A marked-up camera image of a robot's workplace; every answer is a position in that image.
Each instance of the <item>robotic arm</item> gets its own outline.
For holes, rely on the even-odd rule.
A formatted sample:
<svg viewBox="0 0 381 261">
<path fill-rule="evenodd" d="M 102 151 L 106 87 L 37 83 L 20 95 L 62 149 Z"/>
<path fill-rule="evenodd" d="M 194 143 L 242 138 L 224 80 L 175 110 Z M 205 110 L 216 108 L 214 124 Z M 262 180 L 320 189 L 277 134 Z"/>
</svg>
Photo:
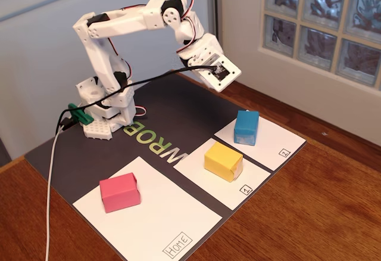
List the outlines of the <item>robotic arm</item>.
<svg viewBox="0 0 381 261">
<path fill-rule="evenodd" d="M 204 33 L 199 18 L 192 11 L 193 0 L 149 0 L 146 5 L 135 5 L 100 15 L 89 13 L 73 26 L 77 32 L 96 77 L 90 77 L 76 85 L 83 105 L 93 103 L 107 94 L 132 83 L 129 65 L 118 55 L 110 37 L 126 35 L 141 30 L 157 30 L 170 26 L 176 41 L 184 44 L 176 52 L 185 66 L 217 66 L 193 72 L 210 88 L 221 92 L 231 84 L 241 71 L 223 54 L 217 38 Z M 112 132 L 131 125 L 136 114 L 133 88 L 126 88 L 88 107 L 85 111 L 95 121 L 83 129 L 88 138 L 111 139 Z"/>
</svg>

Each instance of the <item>wooden table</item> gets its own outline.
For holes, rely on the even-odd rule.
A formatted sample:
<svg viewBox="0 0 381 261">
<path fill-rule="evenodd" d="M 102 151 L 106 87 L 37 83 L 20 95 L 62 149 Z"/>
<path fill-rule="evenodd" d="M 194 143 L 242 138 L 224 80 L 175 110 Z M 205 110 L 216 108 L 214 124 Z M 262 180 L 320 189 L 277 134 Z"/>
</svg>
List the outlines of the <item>wooden table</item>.
<svg viewBox="0 0 381 261">
<path fill-rule="evenodd" d="M 381 173 L 304 138 L 188 260 L 381 260 Z M 46 181 L 21 158 L 1 170 L 0 192 L 0 260 L 43 260 Z M 50 260 L 120 260 L 54 190 Z"/>
</svg>

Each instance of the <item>blue block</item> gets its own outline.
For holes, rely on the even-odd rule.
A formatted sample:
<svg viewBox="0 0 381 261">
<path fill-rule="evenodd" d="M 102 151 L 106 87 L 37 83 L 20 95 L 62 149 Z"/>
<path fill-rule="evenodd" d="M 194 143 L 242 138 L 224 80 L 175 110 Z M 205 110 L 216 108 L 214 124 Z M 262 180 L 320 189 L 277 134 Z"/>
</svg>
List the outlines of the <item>blue block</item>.
<svg viewBox="0 0 381 261">
<path fill-rule="evenodd" d="M 258 111 L 238 111 L 234 126 L 234 143 L 254 146 L 259 118 Z"/>
</svg>

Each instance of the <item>yellow block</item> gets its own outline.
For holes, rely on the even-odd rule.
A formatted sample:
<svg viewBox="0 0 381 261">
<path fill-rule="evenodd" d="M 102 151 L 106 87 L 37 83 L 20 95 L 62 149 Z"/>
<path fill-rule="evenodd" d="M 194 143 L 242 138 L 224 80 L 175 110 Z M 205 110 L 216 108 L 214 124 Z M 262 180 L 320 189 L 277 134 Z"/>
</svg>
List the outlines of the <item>yellow block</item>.
<svg viewBox="0 0 381 261">
<path fill-rule="evenodd" d="M 232 182 L 242 173 L 242 159 L 242 154 L 216 142 L 205 153 L 204 168 Z"/>
</svg>

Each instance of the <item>pink block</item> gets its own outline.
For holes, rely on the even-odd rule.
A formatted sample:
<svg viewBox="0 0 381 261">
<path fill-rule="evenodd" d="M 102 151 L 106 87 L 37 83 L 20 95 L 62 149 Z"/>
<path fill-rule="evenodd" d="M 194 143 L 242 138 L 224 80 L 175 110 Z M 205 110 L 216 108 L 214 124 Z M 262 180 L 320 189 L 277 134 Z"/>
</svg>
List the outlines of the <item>pink block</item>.
<svg viewBox="0 0 381 261">
<path fill-rule="evenodd" d="M 99 182 L 106 213 L 140 204 L 140 192 L 133 173 Z"/>
</svg>

